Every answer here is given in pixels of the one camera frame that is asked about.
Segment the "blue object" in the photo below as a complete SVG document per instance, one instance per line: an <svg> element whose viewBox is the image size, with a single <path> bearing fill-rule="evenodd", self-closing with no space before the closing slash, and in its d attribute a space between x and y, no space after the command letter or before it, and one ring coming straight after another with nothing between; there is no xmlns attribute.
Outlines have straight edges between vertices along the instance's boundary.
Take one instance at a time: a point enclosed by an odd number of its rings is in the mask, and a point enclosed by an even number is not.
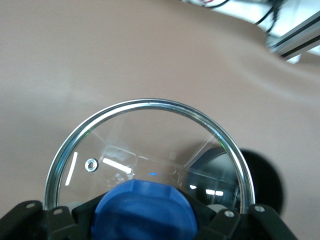
<svg viewBox="0 0 320 240"><path fill-rule="evenodd" d="M95 209L93 240L192 240L197 220L172 186L130 180L106 193Z"/></svg>

